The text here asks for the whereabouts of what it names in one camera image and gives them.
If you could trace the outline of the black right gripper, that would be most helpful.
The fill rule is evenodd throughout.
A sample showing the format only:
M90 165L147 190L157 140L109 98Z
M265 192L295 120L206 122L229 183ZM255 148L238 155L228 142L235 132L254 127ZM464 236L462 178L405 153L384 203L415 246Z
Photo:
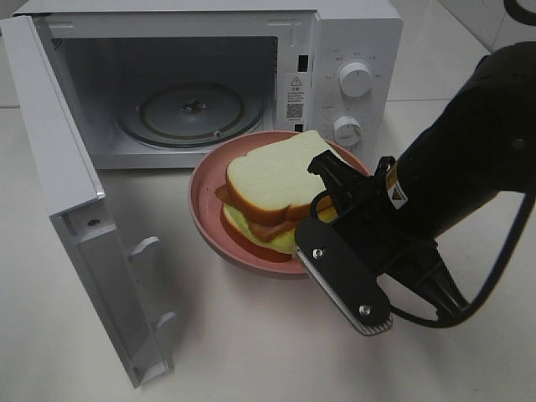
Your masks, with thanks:
M360 172L334 152L315 156L307 171L321 178L325 189L310 204L312 218L330 224L376 276L386 274L429 302L438 320L453 321L469 306L447 270L431 237L417 238L396 224L396 208L386 188L394 171L393 157L382 157L372 176ZM415 316L390 303L391 316Z

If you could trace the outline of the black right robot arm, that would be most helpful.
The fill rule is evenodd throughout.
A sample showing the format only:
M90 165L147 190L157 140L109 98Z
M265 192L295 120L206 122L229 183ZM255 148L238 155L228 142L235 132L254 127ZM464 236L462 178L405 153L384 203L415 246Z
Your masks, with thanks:
M488 299L535 204L535 45L512 44L481 59L438 119L399 157L367 176L333 152L312 159L337 218L316 211L296 229L308 273L364 335L393 316L454 327ZM436 240L499 193L523 202L481 290L461 294Z

